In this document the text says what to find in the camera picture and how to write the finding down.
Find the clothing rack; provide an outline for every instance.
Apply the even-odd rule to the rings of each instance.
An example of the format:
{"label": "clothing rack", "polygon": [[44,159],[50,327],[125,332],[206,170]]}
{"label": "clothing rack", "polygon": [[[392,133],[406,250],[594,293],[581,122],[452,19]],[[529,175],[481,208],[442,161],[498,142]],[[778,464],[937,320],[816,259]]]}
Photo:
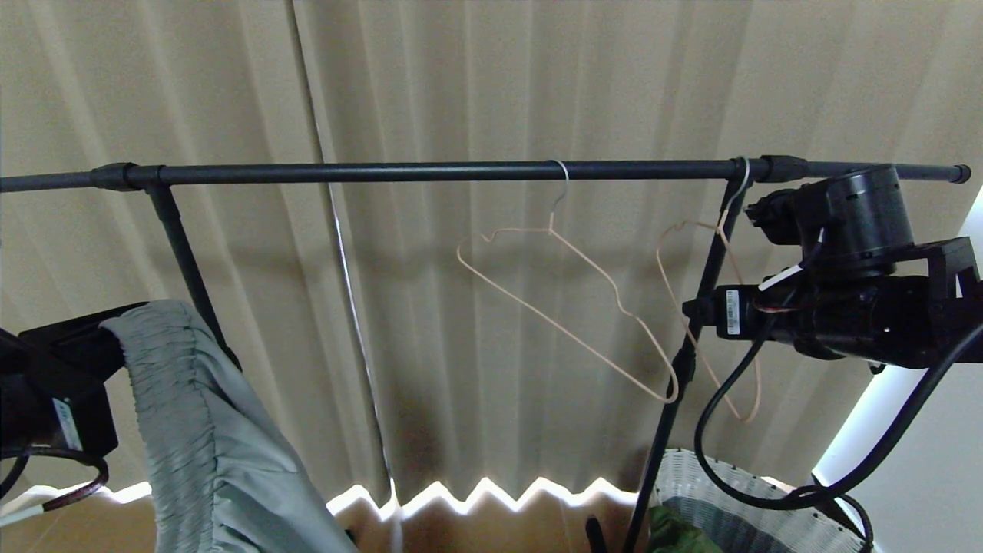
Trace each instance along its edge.
{"label": "clothing rack", "polygon": [[[91,171],[27,175],[0,178],[0,193],[73,188],[102,188],[118,192],[144,191],[167,234],[185,285],[195,308],[213,330],[218,344],[236,362],[225,342],[218,318],[208,297],[195,253],[188,241],[172,186],[186,184],[260,184],[260,183],[328,183],[328,182],[435,182],[435,181],[533,181],[533,180],[703,180],[721,179],[726,187],[721,214],[727,210],[723,234],[728,239],[743,205],[744,194],[754,182],[790,182],[805,178],[825,178],[878,165],[879,163],[807,161],[789,155],[763,155],[719,160],[617,160],[617,161],[472,161],[444,163],[312,163],[254,165],[136,165],[111,163]],[[946,181],[961,184],[969,179],[966,165],[896,164],[902,180]],[[747,173],[747,185],[742,186]],[[697,292],[704,297],[713,292],[720,276],[725,255],[723,241],[714,236]],[[703,326],[689,322],[689,331],[699,338]],[[668,445],[679,404],[696,367],[695,347],[685,339],[672,359],[679,378],[677,400],[667,404],[646,461],[638,499],[621,548],[622,553],[635,549],[649,498],[659,474],[660,463]],[[592,551],[607,553],[601,526],[594,519],[587,522]]]}

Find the hanger hook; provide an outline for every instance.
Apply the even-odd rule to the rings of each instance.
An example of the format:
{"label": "hanger hook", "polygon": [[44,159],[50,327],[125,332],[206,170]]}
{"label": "hanger hook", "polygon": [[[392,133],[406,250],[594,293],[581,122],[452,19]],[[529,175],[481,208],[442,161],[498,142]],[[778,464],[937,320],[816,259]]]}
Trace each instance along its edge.
{"label": "hanger hook", "polygon": [[559,206],[560,201],[566,197],[566,191],[570,188],[570,171],[566,170],[566,164],[560,161],[559,159],[551,159],[550,161],[555,162],[557,165],[559,165],[559,168],[563,169],[563,177],[564,177],[563,192],[561,192],[560,195],[557,196],[555,200],[553,200],[553,207],[549,211],[551,214],[554,214],[556,213],[556,206]]}

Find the green cloth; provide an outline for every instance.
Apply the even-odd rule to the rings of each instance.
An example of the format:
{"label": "green cloth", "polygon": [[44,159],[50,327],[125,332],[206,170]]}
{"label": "green cloth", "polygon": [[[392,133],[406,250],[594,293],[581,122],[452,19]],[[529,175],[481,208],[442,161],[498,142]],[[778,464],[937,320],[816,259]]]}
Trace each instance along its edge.
{"label": "green cloth", "polygon": [[649,517],[648,553],[723,553],[703,530],[669,507],[657,505],[649,510]]}

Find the beige curtain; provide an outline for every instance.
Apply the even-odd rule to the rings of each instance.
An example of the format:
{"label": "beige curtain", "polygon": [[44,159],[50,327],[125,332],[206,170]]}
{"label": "beige curtain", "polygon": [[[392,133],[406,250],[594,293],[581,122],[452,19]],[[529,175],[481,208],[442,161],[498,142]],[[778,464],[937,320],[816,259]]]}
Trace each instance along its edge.
{"label": "beige curtain", "polygon": [[[3,171],[141,163],[701,158],[983,167],[983,6],[972,2],[263,2],[0,5]],[[754,201],[779,185],[756,185]],[[561,183],[184,187],[177,191],[230,344],[325,497],[381,502],[483,476],[517,497],[637,485],[661,406],[472,278],[456,244],[541,226]],[[682,332],[655,265],[722,183],[573,183],[558,228],[610,271],[670,354]],[[906,183],[919,241],[952,236],[978,185]],[[139,194],[3,202],[3,309],[19,330],[148,297],[186,297]],[[342,237],[336,240],[336,230]],[[704,231],[663,256],[690,297]],[[666,370],[601,278],[543,236],[465,255],[650,386]],[[341,253],[347,262],[351,298]],[[797,261],[742,219],[749,278]],[[725,270],[722,281],[734,281]],[[723,374],[745,345],[708,333]],[[763,353],[761,412],[722,410],[711,452],[808,476],[869,380],[860,360]],[[142,478],[125,377],[113,486]],[[702,368],[673,443],[713,391]],[[746,412],[753,381],[733,399]],[[383,463],[383,454],[387,462]],[[38,463],[31,481],[48,482]]]}

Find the laundry basket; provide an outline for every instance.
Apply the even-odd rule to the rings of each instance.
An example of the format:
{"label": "laundry basket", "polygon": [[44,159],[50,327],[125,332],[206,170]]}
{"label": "laundry basket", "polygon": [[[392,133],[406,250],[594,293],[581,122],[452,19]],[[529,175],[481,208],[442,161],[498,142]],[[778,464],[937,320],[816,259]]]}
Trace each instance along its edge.
{"label": "laundry basket", "polygon": [[[710,459],[721,479],[745,493],[782,497],[784,492],[731,464]],[[703,530],[724,553],[856,553],[863,540],[815,509],[771,511],[723,493],[688,450],[663,456],[653,501],[672,508]]]}

